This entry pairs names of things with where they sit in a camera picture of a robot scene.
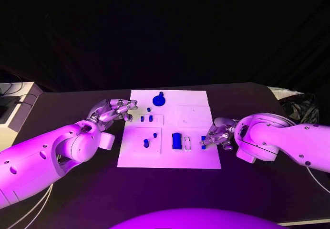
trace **black table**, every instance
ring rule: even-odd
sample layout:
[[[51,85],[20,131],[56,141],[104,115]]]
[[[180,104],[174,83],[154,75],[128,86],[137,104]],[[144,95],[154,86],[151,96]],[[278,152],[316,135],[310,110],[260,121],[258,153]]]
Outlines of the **black table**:
[[[265,86],[254,83],[163,88],[206,90],[212,117],[241,119],[255,113],[285,113]],[[131,90],[45,93],[39,96],[15,143],[87,118],[102,99],[128,99]],[[274,162],[247,163],[219,147],[222,169],[117,168],[124,121],[108,133],[113,150],[100,149],[55,183],[32,228],[105,229],[127,219],[169,208],[219,208],[277,223],[330,218],[330,194],[307,169],[284,153]],[[324,173],[317,177],[324,185]],[[0,227],[29,211],[43,193],[0,210]],[[27,224],[33,216],[19,224]]]

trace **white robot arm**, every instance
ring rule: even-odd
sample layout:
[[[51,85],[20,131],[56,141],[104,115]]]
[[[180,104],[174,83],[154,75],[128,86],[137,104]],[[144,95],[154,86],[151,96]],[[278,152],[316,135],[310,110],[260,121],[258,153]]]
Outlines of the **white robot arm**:
[[[39,193],[88,161],[98,147],[111,149],[115,136],[102,132],[114,120],[133,120],[136,100],[102,100],[87,120],[45,133],[0,152],[0,208]]]
[[[254,114],[244,119],[216,118],[200,144],[222,144],[232,150],[231,137],[239,149],[236,156],[247,162],[274,161],[281,150],[303,166],[330,173],[330,127],[296,125],[275,114]]]

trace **white cable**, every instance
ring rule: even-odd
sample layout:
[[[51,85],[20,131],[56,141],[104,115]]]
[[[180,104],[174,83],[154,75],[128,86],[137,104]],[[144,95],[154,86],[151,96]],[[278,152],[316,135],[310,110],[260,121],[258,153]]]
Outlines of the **white cable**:
[[[45,205],[46,205],[48,198],[49,198],[49,196],[51,196],[52,188],[51,188],[51,191],[49,191],[49,193],[48,193],[48,197],[46,197],[43,206],[42,206],[42,208],[40,208],[40,210],[39,210],[39,212],[38,212],[38,214],[36,214],[33,220],[30,221],[30,223],[29,223],[27,226],[25,227],[25,229],[26,229],[26,228],[29,227],[29,225],[33,223],[33,221],[36,220],[36,218],[38,218],[38,216],[39,216],[39,214],[40,214],[40,212],[42,212],[42,210],[43,210],[43,207],[45,207]]]
[[[316,182],[317,182],[317,184],[323,187],[323,189],[330,193],[330,191],[327,190],[327,188],[321,185],[321,183],[319,182],[319,180],[316,179],[316,177],[314,177],[314,175],[313,175],[313,173],[311,173],[311,171],[310,171],[310,168],[307,167],[307,170],[308,170],[308,172],[310,172],[310,174],[311,174],[311,177],[314,178],[314,180],[316,180]]]
[[[36,203],[35,207],[30,209],[30,211],[25,214],[25,216],[16,221],[16,223],[15,223],[7,229],[10,229],[10,228],[25,219],[25,217],[32,213],[32,211],[36,209],[36,207],[38,207],[38,205],[42,203],[42,201],[43,201],[43,199],[45,199],[45,197],[46,197],[46,195],[48,195],[48,193],[51,192],[52,187],[53,187],[53,184],[51,184],[51,186],[49,186],[49,188],[48,188],[48,191],[46,191],[46,193],[45,193],[42,199],[40,199],[39,202]]]

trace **small blue piece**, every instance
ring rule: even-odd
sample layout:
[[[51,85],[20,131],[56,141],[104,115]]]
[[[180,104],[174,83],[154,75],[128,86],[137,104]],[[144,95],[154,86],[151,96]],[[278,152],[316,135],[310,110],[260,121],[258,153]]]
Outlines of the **small blue piece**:
[[[149,146],[150,146],[150,142],[149,142],[149,140],[147,139],[144,139],[144,145],[143,145],[146,148],[149,148]]]
[[[173,140],[172,148],[173,149],[182,149],[180,133],[173,133],[172,134],[172,140]]]
[[[206,136],[202,136],[202,141],[206,139]],[[202,146],[202,149],[206,149],[206,146]]]
[[[160,92],[160,95],[153,98],[153,104],[156,106],[163,106],[166,104],[166,98],[163,92]]]

